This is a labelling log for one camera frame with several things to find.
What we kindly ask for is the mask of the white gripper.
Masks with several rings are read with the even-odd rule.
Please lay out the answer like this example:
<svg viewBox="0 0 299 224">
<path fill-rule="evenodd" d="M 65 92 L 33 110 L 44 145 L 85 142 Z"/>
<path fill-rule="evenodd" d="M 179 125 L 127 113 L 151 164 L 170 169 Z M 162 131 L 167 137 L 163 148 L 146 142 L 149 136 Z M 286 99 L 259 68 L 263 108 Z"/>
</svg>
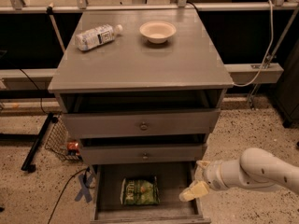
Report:
<svg viewBox="0 0 299 224">
<path fill-rule="evenodd" d="M 193 181 L 179 194 L 182 202 L 189 202 L 207 195 L 209 188 L 216 191 L 225 190 L 225 184 L 221 178 L 221 161 L 197 161 L 196 164 L 203 169 L 203 178 L 206 182 Z"/>
</svg>

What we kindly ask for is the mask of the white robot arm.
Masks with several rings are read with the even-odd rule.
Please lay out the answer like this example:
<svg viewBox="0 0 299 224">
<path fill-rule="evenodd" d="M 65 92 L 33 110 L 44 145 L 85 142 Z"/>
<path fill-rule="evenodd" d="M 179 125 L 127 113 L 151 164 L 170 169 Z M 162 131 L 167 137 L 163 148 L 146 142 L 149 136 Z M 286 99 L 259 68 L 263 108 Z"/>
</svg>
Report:
<svg viewBox="0 0 299 224">
<path fill-rule="evenodd" d="M 198 161 L 202 172 L 179 194 L 182 202 L 201 198 L 215 191 L 230 188 L 254 191 L 275 191 L 280 187 L 299 193 L 299 168 L 257 147 L 246 149 L 238 159 L 229 161 Z"/>
</svg>

